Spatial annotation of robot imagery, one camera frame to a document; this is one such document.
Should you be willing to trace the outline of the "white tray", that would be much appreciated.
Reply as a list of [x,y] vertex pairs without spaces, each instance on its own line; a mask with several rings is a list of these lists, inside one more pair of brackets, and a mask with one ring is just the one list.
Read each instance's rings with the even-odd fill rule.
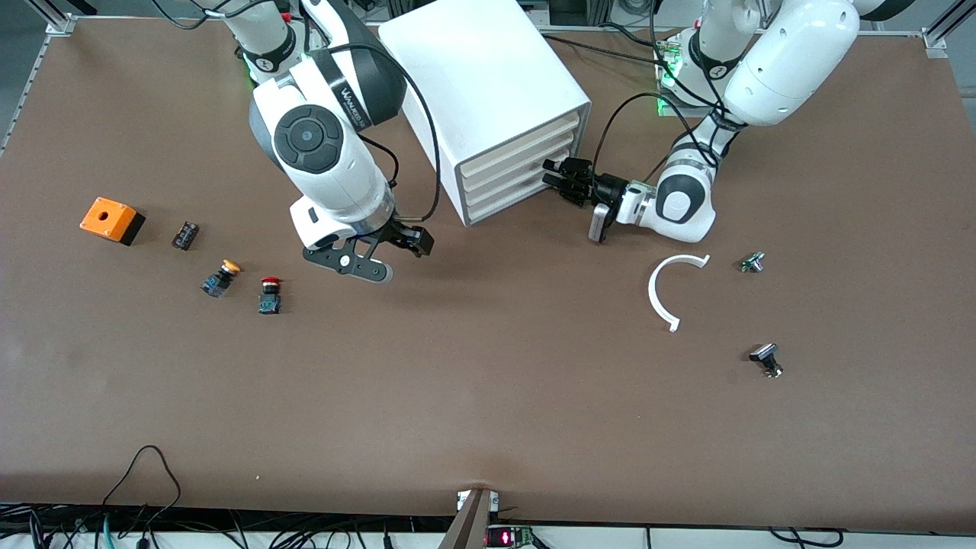
[[466,205],[466,226],[473,226],[509,208],[527,197],[546,190],[541,180],[544,170],[540,162],[502,172],[482,171],[465,178],[461,187]]

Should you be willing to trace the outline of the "small red LED board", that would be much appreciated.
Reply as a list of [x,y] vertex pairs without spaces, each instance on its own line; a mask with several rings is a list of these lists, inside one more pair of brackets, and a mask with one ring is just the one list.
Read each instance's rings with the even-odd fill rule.
[[485,549],[522,549],[534,546],[535,535],[532,528],[493,525],[486,528]]

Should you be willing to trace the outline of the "black square push button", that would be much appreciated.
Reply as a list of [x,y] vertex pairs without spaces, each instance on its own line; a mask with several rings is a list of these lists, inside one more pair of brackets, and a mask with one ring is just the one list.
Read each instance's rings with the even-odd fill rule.
[[783,366],[776,359],[779,347],[776,343],[764,344],[747,355],[747,358],[760,364],[767,378],[777,378],[783,374]]

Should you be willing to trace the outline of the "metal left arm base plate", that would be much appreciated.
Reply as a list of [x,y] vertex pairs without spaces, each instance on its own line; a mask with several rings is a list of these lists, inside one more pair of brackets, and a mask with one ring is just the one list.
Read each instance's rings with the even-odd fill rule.
[[685,114],[688,103],[683,98],[682,91],[677,84],[682,63],[680,34],[657,40],[655,56],[668,67],[655,68],[658,92],[663,96],[658,100],[658,114],[660,116],[676,116]]

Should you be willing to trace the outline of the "orange button box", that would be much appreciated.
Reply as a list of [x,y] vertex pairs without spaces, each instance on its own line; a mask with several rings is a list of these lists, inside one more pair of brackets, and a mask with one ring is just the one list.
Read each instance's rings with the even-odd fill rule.
[[78,226],[100,239],[132,246],[145,222],[146,216],[132,206],[97,197]]

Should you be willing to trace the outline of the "yellow push button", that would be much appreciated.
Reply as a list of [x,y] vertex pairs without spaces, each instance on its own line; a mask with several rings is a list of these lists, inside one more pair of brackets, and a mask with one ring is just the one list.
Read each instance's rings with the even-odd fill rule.
[[234,279],[241,271],[240,265],[237,265],[229,259],[224,259],[222,265],[213,274],[210,274],[208,278],[204,279],[202,285],[200,285],[200,289],[209,297],[220,298],[230,288],[230,285],[233,284]]

